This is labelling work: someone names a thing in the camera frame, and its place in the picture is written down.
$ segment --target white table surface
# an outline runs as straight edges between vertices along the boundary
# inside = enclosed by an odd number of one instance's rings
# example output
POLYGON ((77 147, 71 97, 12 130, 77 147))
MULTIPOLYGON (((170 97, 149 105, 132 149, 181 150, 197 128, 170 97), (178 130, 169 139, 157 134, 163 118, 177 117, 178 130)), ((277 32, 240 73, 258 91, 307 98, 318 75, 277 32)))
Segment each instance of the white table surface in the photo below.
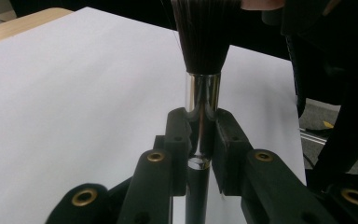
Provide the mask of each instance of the white table surface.
MULTIPOLYGON (((185 105, 177 33, 84 8, 0 42, 0 223, 44 223, 70 189, 133 174, 185 105)), ((219 106, 305 182, 291 64, 231 47, 219 106)), ((211 175, 207 223, 243 223, 211 175)), ((184 223, 184 198, 174 223, 184 223)))

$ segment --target gray carpet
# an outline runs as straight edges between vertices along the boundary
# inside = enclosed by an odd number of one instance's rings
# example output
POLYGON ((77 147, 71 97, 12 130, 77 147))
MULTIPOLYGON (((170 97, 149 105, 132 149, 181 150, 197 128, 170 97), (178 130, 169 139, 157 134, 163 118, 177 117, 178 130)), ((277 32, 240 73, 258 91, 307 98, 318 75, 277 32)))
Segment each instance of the gray carpet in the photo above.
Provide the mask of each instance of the gray carpet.
MULTIPOLYGON (((337 119, 337 114, 338 112, 335 110, 324 108, 322 106, 307 104, 304 114, 299 120, 300 128, 316 130, 325 129, 326 126, 324 126, 324 121, 334 125, 337 119)), ((304 154, 310 158, 313 163, 316 163, 318 155, 324 145, 314 143, 306 139, 301 139, 301 144, 304 154)), ((304 164, 306 169, 311 168, 310 164, 306 160, 304 160, 304 164)), ((358 162, 355 163, 349 173, 358 175, 358 162)))

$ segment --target makeup brush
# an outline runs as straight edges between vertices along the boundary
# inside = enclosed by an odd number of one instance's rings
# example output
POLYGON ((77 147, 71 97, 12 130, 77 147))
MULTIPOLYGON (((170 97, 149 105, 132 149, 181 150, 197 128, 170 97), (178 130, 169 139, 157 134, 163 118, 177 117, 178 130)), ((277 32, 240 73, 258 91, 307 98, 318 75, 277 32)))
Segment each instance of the makeup brush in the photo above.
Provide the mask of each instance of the makeup brush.
POLYGON ((239 0, 172 0, 187 76, 188 158, 186 224, 205 223, 220 75, 239 0))

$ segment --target brass rivet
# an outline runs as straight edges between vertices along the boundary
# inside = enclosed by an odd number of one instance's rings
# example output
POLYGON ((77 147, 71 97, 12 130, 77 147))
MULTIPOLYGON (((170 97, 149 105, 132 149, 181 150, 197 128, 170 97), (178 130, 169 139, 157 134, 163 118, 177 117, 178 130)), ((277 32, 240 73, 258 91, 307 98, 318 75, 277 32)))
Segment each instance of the brass rivet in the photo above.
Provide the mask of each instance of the brass rivet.
POLYGON ((267 152, 256 152, 255 158, 260 161, 272 161, 272 155, 267 152))
POLYGON ((341 195, 348 202, 358 205, 358 190, 356 190, 356 189, 343 189, 341 191, 341 195))
POLYGON ((98 192, 96 189, 82 189, 72 198, 72 204, 77 207, 86 206, 94 202, 97 198, 98 192))
POLYGON ((149 161, 162 161, 164 160, 164 154, 160 152, 152 152, 149 155, 147 155, 147 159, 149 161))

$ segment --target black bristles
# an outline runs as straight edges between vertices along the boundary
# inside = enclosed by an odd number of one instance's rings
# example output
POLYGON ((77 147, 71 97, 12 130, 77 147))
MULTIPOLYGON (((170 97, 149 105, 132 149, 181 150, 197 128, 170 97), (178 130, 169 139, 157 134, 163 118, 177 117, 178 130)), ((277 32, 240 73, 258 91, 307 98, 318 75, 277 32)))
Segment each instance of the black bristles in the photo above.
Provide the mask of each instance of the black bristles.
POLYGON ((172 7, 187 72, 220 73, 231 40, 231 23, 241 1, 172 0, 172 7))

